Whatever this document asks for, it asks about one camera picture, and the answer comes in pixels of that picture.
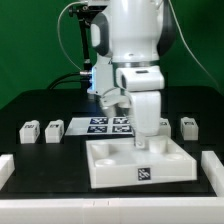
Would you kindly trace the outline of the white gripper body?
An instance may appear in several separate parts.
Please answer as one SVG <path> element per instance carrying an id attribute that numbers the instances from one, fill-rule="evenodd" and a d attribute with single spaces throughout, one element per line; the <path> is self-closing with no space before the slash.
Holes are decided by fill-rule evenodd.
<path id="1" fill-rule="evenodd" d="M 132 92 L 129 94 L 129 99 L 131 107 L 128 111 L 128 119 L 135 135 L 156 135 L 160 126 L 160 92 Z"/>

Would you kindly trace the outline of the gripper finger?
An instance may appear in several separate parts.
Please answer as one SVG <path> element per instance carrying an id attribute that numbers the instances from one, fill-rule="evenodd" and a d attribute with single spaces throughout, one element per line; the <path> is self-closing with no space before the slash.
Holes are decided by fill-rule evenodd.
<path id="1" fill-rule="evenodd" d="M 141 133 L 136 132 L 134 143 L 135 143 L 136 148 L 144 149 L 145 148 L 145 136 Z"/>

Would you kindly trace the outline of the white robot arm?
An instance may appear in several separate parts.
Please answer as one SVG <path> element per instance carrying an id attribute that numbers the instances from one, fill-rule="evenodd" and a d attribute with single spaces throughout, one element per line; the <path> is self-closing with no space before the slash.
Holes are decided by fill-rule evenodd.
<path id="1" fill-rule="evenodd" d="M 160 126 L 164 77 L 158 46 L 171 24 L 168 0 L 87 0 L 87 5 L 102 9 L 91 22 L 97 52 L 91 92 L 107 116 L 122 109 L 135 147 L 145 149 Z"/>

